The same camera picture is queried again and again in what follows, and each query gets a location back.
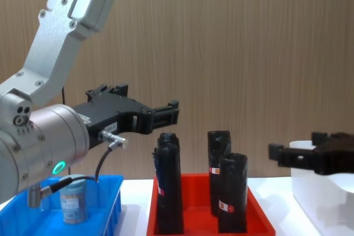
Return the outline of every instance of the table surface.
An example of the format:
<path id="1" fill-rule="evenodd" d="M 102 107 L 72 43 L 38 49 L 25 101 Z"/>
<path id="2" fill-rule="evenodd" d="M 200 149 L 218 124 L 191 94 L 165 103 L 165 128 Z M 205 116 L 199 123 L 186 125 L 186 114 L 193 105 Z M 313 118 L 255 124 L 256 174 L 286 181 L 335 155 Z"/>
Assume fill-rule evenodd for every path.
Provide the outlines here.
<path id="1" fill-rule="evenodd" d="M 249 178 L 248 186 L 275 228 L 277 236 L 320 236 L 291 191 L 290 177 Z M 153 180 L 124 180 L 122 214 L 115 234 L 146 235 Z M 0 204 L 0 210 L 7 204 Z"/>

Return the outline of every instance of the black cable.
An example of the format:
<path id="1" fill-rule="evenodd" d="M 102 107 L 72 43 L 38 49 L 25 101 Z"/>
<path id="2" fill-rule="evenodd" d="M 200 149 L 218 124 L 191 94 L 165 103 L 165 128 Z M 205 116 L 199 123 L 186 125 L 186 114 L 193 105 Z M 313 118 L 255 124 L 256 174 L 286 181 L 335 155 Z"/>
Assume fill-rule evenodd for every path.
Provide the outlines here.
<path id="1" fill-rule="evenodd" d="M 61 89 L 61 99 L 63 101 L 63 104 L 65 105 L 65 92 L 64 92 L 64 87 Z M 70 167 L 67 168 L 67 173 L 70 175 L 71 174 L 71 169 Z"/>
<path id="2" fill-rule="evenodd" d="M 92 181 L 94 181 L 95 178 L 90 177 L 90 176 L 80 176 L 80 177 L 76 177 L 76 178 L 68 177 L 68 178 L 65 178 L 59 182 L 52 184 L 52 185 L 49 185 L 49 187 L 51 189 L 51 192 L 55 193 L 55 192 L 58 192 L 60 189 L 63 189 L 65 186 L 68 186 L 69 184 L 71 184 L 72 182 L 77 181 L 77 180 L 92 180 Z"/>
<path id="3" fill-rule="evenodd" d="M 108 149 L 106 150 L 106 152 L 104 153 L 104 155 L 102 156 L 102 158 L 100 159 L 100 162 L 97 165 L 96 168 L 96 173 L 95 173 L 95 182 L 98 182 L 98 175 L 100 174 L 100 169 L 102 167 L 103 162 L 105 161 L 106 157 L 108 156 L 108 154 L 112 151 L 111 148 L 108 147 Z"/>

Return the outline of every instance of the blue can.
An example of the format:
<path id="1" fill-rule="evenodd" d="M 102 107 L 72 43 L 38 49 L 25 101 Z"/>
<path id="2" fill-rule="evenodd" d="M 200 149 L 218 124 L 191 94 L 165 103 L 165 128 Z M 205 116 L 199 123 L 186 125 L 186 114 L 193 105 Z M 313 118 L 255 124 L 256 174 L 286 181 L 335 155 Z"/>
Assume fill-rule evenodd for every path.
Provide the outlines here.
<path id="1" fill-rule="evenodd" d="M 82 174 L 67 175 L 60 180 L 68 177 L 77 178 Z M 77 180 L 60 190 L 60 204 L 63 213 L 63 221 L 67 224 L 78 224 L 87 218 L 85 202 L 86 180 Z"/>

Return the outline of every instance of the blue tray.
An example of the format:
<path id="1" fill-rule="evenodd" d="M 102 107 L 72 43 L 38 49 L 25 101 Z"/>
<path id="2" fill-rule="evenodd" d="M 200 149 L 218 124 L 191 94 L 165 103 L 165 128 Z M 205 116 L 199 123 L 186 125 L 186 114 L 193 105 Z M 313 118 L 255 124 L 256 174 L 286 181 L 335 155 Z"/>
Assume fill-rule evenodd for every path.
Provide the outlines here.
<path id="1" fill-rule="evenodd" d="M 42 187 L 57 182 L 49 178 Z M 88 219 L 80 224 L 65 224 L 59 193 L 42 200 L 40 208 L 27 207 L 27 191 L 20 193 L 0 211 L 0 236 L 113 236 L 121 212 L 120 188 L 123 176 L 103 175 L 100 182 L 86 181 Z"/>

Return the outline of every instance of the wood panel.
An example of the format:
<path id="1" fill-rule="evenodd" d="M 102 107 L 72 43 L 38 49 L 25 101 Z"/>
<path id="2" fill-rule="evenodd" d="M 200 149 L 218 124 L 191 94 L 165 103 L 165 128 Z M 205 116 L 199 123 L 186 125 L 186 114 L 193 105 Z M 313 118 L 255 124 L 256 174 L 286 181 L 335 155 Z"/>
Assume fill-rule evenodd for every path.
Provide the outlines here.
<path id="1" fill-rule="evenodd" d="M 0 82 L 20 70 L 47 0 L 0 0 Z M 50 104 L 61 103 L 61 94 Z"/>
<path id="2" fill-rule="evenodd" d="M 66 86 L 70 105 L 101 83 L 128 83 L 150 106 L 180 100 L 177 126 L 128 135 L 102 173 L 154 175 L 151 152 L 176 132 L 183 172 L 207 171 L 208 130 L 228 129 L 250 176 L 283 176 L 267 144 L 354 126 L 353 0 L 116 0 L 84 43 Z M 105 146 L 74 170 L 93 174 Z"/>

